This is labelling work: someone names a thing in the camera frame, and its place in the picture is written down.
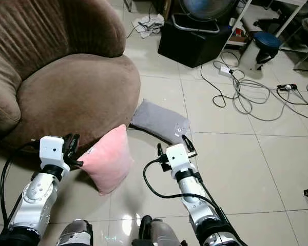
white cable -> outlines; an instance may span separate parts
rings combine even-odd
[[[225,59],[224,59],[224,57],[223,57],[223,54],[231,54],[233,57],[235,57],[236,60],[237,60],[236,65],[227,64]],[[239,64],[240,64],[239,58],[237,58],[237,56],[235,54],[233,54],[232,52],[229,52],[229,51],[222,52],[220,54],[220,58],[221,58],[222,61],[215,60],[213,62],[213,66],[215,68],[217,68],[217,69],[220,69],[221,65],[224,65],[224,66],[228,67],[229,69],[237,68],[239,66]],[[240,73],[242,73],[242,77],[240,79],[237,79],[235,77],[234,73],[236,71],[239,71]],[[290,99],[290,91],[293,92],[293,94],[295,96],[297,96],[298,98],[303,100],[308,105],[308,102],[301,95],[297,95],[293,90],[287,91],[287,99],[285,101],[283,101],[281,98],[279,98],[277,95],[275,95],[275,91],[277,90],[277,88],[269,88],[269,87],[265,86],[264,84],[261,84],[261,83],[259,83],[257,81],[250,80],[250,79],[245,79],[244,72],[239,70],[239,69],[234,69],[234,70],[232,69],[232,72],[233,72],[232,73],[232,80],[233,80],[233,86],[234,86],[234,89],[235,89],[235,93],[233,94],[233,97],[227,97],[227,96],[223,96],[223,97],[231,99],[232,102],[233,102],[234,108],[239,113],[244,114],[244,115],[250,115],[253,118],[258,119],[258,120],[262,120],[262,121],[274,121],[274,120],[277,120],[280,117],[282,117],[285,107],[288,107],[290,110],[292,110],[293,112],[297,113],[298,115],[301,115],[301,116],[303,116],[305,118],[308,118],[308,116],[306,116],[306,115],[304,115],[302,113],[297,112],[290,105],[288,105],[288,103],[289,103],[288,100]],[[262,97],[258,98],[258,97],[248,96],[248,95],[245,95],[243,92],[241,92],[241,88],[243,88],[243,91],[244,91],[244,87],[264,89],[267,92],[267,94],[265,94],[263,92],[260,92],[260,94],[264,94],[265,95],[265,98],[262,98]],[[252,113],[252,111],[253,111],[253,104],[264,104],[264,103],[266,103],[268,101],[270,95],[273,95],[276,99],[278,99],[283,104],[282,108],[281,108],[280,114],[277,117],[272,118],[272,119],[263,119],[263,118],[260,118],[260,117],[258,117],[256,115],[254,115]],[[239,102],[241,107],[236,105],[236,101]]]

tile floor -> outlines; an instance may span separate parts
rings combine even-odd
[[[133,19],[148,13],[148,2],[135,2],[132,13],[122,0],[110,2],[127,32],[132,29]],[[248,245],[308,246],[308,200],[303,196],[303,190],[308,188],[308,119],[285,109],[279,120],[261,122],[237,113],[230,101],[224,109],[215,107],[211,98],[217,92],[202,80],[199,68],[190,69],[158,55],[159,41],[159,35],[142,40],[136,33],[127,40],[125,54],[141,75],[139,102],[147,98],[189,118],[188,135],[199,153],[198,169]],[[269,87],[296,83],[308,99],[308,73],[294,72],[292,66],[291,57],[281,52],[262,73],[249,78]],[[223,93],[232,94],[229,79],[219,76],[212,63],[203,66],[203,74]],[[272,100],[255,107],[254,112],[269,118],[279,113],[279,107],[278,101]],[[295,108],[308,114],[306,107]],[[128,136],[136,163],[122,185],[100,197],[89,185],[87,175],[72,172],[62,184],[41,245],[54,245],[66,223],[75,218],[91,221],[95,245],[130,245],[137,237],[140,218],[146,214],[163,217],[180,240],[198,245],[181,203],[154,196],[142,179],[142,169],[156,157],[160,141],[136,130],[128,130]],[[6,157],[0,150],[0,173]],[[12,165],[6,184],[8,211],[32,172],[25,165]],[[150,169],[149,180],[161,193],[178,192],[170,175],[157,167]]]

power strip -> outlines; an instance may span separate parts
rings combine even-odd
[[[221,67],[219,69],[219,74],[223,75],[225,77],[231,78],[232,74],[229,71],[230,71],[230,69],[228,67],[226,67],[225,65],[221,65]]]

armchair cushion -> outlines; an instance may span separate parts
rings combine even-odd
[[[80,134],[87,148],[111,129],[128,125],[137,105],[140,78],[126,56],[74,54],[25,80],[17,99],[22,117],[3,144],[18,147],[44,135]]]

black box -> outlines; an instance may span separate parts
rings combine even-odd
[[[182,31],[172,20],[165,22],[158,53],[188,67],[194,68],[217,58],[232,30],[220,26],[217,34]]]

